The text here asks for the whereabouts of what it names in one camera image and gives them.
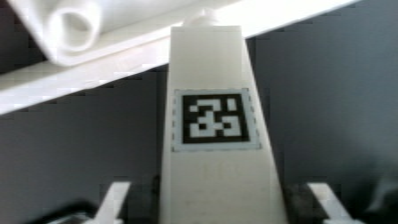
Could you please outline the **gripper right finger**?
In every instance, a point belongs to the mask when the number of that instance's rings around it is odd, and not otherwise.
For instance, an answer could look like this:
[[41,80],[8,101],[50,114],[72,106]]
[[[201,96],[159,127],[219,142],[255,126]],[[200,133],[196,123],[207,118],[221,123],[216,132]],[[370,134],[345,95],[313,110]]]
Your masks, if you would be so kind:
[[285,200],[290,224],[367,224],[352,217],[326,182],[288,185]]

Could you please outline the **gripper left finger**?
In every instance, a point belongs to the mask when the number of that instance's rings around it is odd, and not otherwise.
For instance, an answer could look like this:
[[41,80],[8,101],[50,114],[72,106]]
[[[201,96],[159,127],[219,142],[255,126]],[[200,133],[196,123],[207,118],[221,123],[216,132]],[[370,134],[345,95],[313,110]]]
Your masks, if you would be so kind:
[[114,181],[100,205],[88,200],[65,204],[34,224],[159,224],[160,176],[148,183]]

